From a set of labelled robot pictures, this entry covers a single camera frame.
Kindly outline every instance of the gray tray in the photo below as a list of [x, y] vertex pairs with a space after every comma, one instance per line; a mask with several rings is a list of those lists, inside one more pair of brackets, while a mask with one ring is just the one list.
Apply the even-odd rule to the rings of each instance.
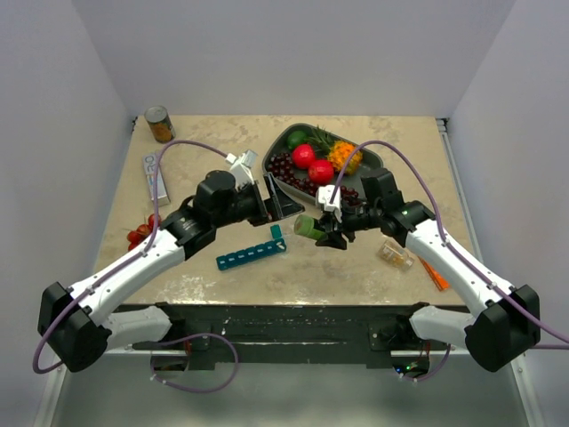
[[[286, 146], [286, 140], [288, 138], [288, 135], [290, 135], [294, 131], [304, 131], [307, 135], [311, 135], [313, 129], [316, 129], [316, 127], [313, 125], [308, 125], [306, 123], [297, 123], [295, 125], [291, 125], [283, 133], [281, 133], [280, 136], [276, 138], [276, 141], [273, 143], [273, 145], [270, 146], [270, 148], [267, 151], [267, 154], [263, 158], [263, 164], [262, 164], [263, 173], [267, 171], [268, 162], [272, 156], [274, 156], [275, 154], [291, 152]], [[341, 138], [340, 136], [334, 135], [333, 133], [329, 134], [335, 140], [344, 140], [346, 142], [351, 142], [350, 140]], [[315, 152], [318, 158], [324, 157], [322, 151], [315, 149]], [[381, 161], [381, 157], [379, 157], [377, 154], [368, 149], [362, 149], [362, 153], [364, 153], [364, 158], [362, 160], [361, 165], [357, 168], [356, 172], [350, 176], [344, 175], [341, 179], [341, 185], [345, 185], [346, 187], [351, 187], [353, 189], [356, 189], [356, 191], [360, 194], [360, 197], [364, 195], [364, 189], [362, 187], [362, 182], [360, 181], [360, 177], [363, 174], [372, 171], [373, 169], [383, 167], [383, 161]], [[309, 176], [309, 174], [307, 171], [302, 171], [297, 169], [294, 171], [294, 176], [296, 178], [306, 178], [307, 176]], [[282, 182], [278, 179], [276, 180], [278, 181], [278, 185], [280, 186], [280, 188], [286, 191], [291, 196], [296, 196], [299, 199], [305, 200], [312, 204], [315, 203], [315, 199], [312, 196], [310, 196], [310, 194], [305, 193], [304, 191], [300, 191], [299, 189], [294, 188], [292, 185], [288, 185], [287, 183]]]

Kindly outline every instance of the white wall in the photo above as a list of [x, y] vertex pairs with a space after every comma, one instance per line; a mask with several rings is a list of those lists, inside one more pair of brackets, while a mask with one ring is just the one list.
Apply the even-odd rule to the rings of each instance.
[[447, 117], [514, 0], [73, 0], [131, 113]]
[[2, 2], [0, 40], [0, 424], [18, 427], [45, 384], [41, 293], [93, 266], [130, 120], [69, 0]]
[[[517, 0], [450, 121], [485, 261], [533, 286], [542, 318], [566, 334], [568, 16], [566, 0]], [[535, 350], [528, 359], [549, 425], [567, 425], [569, 353]]]

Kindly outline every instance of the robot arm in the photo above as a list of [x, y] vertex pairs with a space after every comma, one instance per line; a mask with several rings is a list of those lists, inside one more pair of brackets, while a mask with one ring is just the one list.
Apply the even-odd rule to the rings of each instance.
[[[115, 309], [152, 278], [188, 260], [215, 240], [218, 228], [247, 220], [253, 226], [280, 221], [304, 211], [276, 185], [272, 174], [264, 176], [269, 198], [263, 200], [251, 174], [256, 155], [229, 155], [230, 172], [212, 171], [197, 185], [196, 194], [164, 219], [150, 248], [147, 238], [134, 251], [107, 268], [68, 288], [59, 283], [42, 295], [38, 331], [48, 326], [79, 295], [89, 294], [56, 327], [47, 342], [71, 372], [83, 370], [106, 350], [135, 342], [162, 340], [172, 328], [172, 319], [159, 306], [145, 310], [113, 313]], [[116, 270], [99, 287], [98, 278]]]
[[321, 188], [317, 203], [323, 211], [319, 220], [300, 215], [295, 232], [315, 239], [317, 246], [346, 249], [355, 232], [380, 229], [407, 247], [441, 274], [465, 302], [469, 313], [441, 310], [419, 304], [409, 318], [413, 334], [425, 340], [447, 342], [469, 350], [484, 369], [495, 372], [540, 340], [540, 329], [493, 290], [504, 293], [539, 318], [539, 297], [528, 285], [515, 288], [489, 271], [448, 233], [445, 240], [472, 265], [493, 278], [488, 286], [471, 268], [453, 254], [439, 236], [435, 215], [421, 202], [405, 202], [393, 174], [385, 168], [362, 178], [365, 200], [357, 206], [332, 200], [333, 186]]

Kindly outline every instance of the clear plastic container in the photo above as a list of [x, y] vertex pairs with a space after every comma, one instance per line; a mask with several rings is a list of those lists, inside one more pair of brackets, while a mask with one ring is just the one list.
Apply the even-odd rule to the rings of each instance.
[[378, 255], [383, 261], [397, 267], [401, 271], [409, 270], [415, 262], [412, 256], [409, 255], [403, 247], [392, 240], [383, 242]]

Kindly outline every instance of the red tomato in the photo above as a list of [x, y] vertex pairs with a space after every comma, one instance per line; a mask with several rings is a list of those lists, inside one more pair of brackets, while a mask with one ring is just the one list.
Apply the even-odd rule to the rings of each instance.
[[299, 145], [293, 151], [293, 163], [299, 169], [308, 169], [316, 159], [314, 150], [308, 144]]
[[129, 231], [128, 234], [126, 235], [126, 239], [129, 242], [138, 245], [144, 239], [144, 237], [141, 234], [137, 233], [136, 231]]
[[315, 160], [309, 167], [309, 178], [319, 185], [328, 184], [334, 177], [334, 168], [328, 160]]
[[136, 229], [136, 232], [139, 233], [142, 238], [147, 238], [152, 232], [152, 229], [146, 224], [141, 224], [139, 228]]
[[[160, 226], [160, 224], [162, 223], [162, 218], [160, 218], [160, 215], [158, 215], [158, 227]], [[151, 214], [148, 217], [148, 226], [150, 227], [150, 229], [154, 229], [154, 214]]]

